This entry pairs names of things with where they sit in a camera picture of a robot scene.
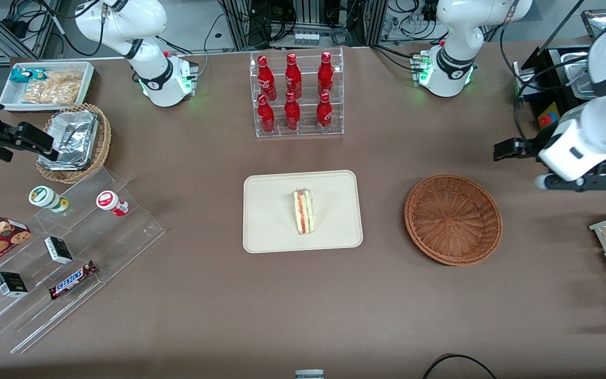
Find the acrylic display stand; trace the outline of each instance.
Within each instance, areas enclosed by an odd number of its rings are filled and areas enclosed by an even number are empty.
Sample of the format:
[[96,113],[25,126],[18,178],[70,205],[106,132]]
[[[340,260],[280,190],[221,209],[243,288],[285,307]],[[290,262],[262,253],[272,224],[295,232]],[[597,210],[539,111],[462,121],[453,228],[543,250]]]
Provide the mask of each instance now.
[[[63,194],[69,200],[66,211],[39,211],[25,223],[31,238],[0,258],[0,271],[19,273],[29,291],[19,299],[0,293],[0,333],[11,353],[23,353],[34,345],[165,233],[125,184],[106,168],[95,170]],[[97,208],[95,199],[104,190],[112,190],[128,202],[125,216]],[[72,263],[51,261],[44,245],[50,235],[65,240],[74,257]],[[89,261],[98,272],[51,300],[48,289]]]
[[[317,130],[317,105],[319,104],[319,94],[317,93],[317,71],[322,62],[322,52],[331,53],[331,65],[334,67],[334,88],[330,92],[329,103],[334,108],[331,119],[330,130],[326,133],[320,133]],[[252,107],[254,108],[254,125],[257,137],[296,137],[296,136],[329,136],[343,134],[344,126],[344,82],[343,82],[343,50],[341,48],[328,49],[310,49],[303,51],[294,51],[298,67],[301,69],[303,82],[303,96],[298,99],[298,105],[301,109],[301,126],[298,131],[293,132],[287,128],[286,118],[284,116],[284,104],[286,104],[285,94],[287,85],[284,79],[284,72],[287,69],[287,59],[281,51],[259,51],[250,56],[250,83],[252,87]],[[257,113],[257,96],[260,94],[259,88],[259,65],[257,58],[265,55],[268,58],[268,65],[275,75],[275,87],[277,90],[277,99],[270,103],[275,112],[275,132],[274,134],[265,134],[260,127],[259,114]]]

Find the bread slice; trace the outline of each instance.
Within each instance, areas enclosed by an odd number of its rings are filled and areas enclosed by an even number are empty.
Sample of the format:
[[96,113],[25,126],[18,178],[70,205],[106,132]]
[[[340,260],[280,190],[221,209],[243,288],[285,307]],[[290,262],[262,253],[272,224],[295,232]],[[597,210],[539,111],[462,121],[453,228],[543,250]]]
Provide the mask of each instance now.
[[294,209],[298,234],[310,234],[315,231],[312,192],[309,189],[297,189],[294,192]]

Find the bottle cap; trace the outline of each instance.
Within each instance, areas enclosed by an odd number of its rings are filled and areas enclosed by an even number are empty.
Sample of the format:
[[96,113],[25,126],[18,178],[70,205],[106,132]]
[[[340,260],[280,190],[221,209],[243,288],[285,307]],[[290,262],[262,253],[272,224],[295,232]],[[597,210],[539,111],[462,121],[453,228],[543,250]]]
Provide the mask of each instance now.
[[259,58],[257,58],[257,62],[259,63],[259,67],[267,67],[268,58],[266,58],[265,55],[259,55]]
[[113,191],[102,191],[95,200],[97,206],[105,211],[111,211],[118,203],[118,195]]

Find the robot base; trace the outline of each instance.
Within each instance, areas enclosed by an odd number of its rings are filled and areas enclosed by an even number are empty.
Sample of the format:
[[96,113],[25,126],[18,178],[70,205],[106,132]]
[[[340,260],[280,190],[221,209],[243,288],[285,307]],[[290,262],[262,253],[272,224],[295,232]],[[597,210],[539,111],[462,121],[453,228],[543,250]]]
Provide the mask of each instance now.
[[154,91],[146,88],[142,81],[144,94],[152,103],[158,106],[173,106],[184,100],[187,96],[195,95],[195,88],[198,82],[198,66],[190,65],[190,62],[179,57],[170,56],[168,60],[173,64],[173,74],[170,79],[163,84],[161,89]]
[[413,69],[421,69],[422,72],[413,73],[413,82],[418,86],[427,88],[431,93],[441,97],[452,97],[462,92],[471,80],[471,72],[473,67],[469,69],[469,73],[459,79],[450,79],[436,63],[436,54],[441,50],[441,46],[434,46],[430,50],[420,52],[420,60],[416,62],[411,59],[411,67]]

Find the white tray with snacks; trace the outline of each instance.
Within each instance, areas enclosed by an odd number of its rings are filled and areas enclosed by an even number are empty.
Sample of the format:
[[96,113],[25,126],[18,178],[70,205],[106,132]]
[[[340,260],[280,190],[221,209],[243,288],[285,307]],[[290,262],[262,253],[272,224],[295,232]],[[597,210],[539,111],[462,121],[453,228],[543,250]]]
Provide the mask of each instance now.
[[[297,190],[312,194],[312,233],[299,233]],[[357,178],[352,171],[255,175],[245,180],[243,247],[247,252],[343,249],[362,241]]]
[[95,71],[93,65],[89,62],[26,62],[26,63],[15,63],[12,67],[16,68],[43,68],[47,71],[78,71],[83,73],[81,79],[81,86],[79,87],[79,93],[76,96],[74,104],[63,105],[63,104],[35,104],[35,103],[24,103],[22,101],[22,95],[27,89],[27,83],[18,83],[13,80],[7,79],[2,96],[0,96],[0,104],[4,106],[4,110],[9,112],[48,112],[48,111],[59,111],[61,109],[69,108],[74,105],[81,105],[86,100],[86,95],[90,87],[90,82]]

